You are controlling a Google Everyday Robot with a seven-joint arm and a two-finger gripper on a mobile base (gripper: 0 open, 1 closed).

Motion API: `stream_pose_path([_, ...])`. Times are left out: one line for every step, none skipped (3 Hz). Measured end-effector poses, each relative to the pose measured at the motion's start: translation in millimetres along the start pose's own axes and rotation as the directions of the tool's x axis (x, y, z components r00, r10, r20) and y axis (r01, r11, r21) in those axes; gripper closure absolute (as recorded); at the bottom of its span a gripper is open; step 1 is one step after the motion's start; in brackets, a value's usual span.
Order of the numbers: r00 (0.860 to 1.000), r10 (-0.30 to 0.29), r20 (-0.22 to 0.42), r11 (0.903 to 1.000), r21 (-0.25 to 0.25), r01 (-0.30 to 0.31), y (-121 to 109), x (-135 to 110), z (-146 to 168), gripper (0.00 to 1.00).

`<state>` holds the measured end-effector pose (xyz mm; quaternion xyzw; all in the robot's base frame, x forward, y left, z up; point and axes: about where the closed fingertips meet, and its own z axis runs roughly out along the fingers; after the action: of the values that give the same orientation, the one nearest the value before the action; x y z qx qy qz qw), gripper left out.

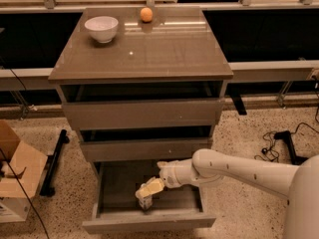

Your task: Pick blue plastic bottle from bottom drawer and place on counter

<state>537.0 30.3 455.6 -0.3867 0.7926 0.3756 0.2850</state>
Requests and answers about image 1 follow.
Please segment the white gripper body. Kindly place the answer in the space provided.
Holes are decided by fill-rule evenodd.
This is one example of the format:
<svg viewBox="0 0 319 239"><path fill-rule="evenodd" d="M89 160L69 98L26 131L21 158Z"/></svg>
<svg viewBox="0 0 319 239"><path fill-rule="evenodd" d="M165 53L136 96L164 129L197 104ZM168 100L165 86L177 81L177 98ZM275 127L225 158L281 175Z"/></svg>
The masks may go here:
<svg viewBox="0 0 319 239"><path fill-rule="evenodd" d="M191 160L179 160L174 167L160 169L159 178L167 188L178 188L192 184L194 169Z"/></svg>

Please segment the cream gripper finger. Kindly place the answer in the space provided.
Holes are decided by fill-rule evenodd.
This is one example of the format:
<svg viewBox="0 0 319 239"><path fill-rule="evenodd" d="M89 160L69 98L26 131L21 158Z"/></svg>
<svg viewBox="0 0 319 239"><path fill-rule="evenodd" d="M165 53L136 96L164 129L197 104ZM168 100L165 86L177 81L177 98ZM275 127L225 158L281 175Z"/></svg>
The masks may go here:
<svg viewBox="0 0 319 239"><path fill-rule="evenodd" d="M160 178L152 177L146 183L143 183L136 192L138 199L144 199L154 194L157 194L164 189L164 183Z"/></svg>
<svg viewBox="0 0 319 239"><path fill-rule="evenodd" d="M174 167L178 163L178 160L173 160L173 161L158 161L157 166L159 169L163 169L166 167Z"/></svg>

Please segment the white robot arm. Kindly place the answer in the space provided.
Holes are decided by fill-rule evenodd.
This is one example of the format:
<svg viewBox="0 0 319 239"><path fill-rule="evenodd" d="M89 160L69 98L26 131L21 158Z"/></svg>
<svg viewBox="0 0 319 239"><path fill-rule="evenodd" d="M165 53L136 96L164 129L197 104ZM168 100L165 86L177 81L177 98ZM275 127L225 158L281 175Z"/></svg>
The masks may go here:
<svg viewBox="0 0 319 239"><path fill-rule="evenodd" d="M199 187L227 176L287 200L282 239L319 239L319 156L300 165L275 163L200 149L191 158L158 163L153 177L136 191L140 207L149 209L165 188Z"/></svg>

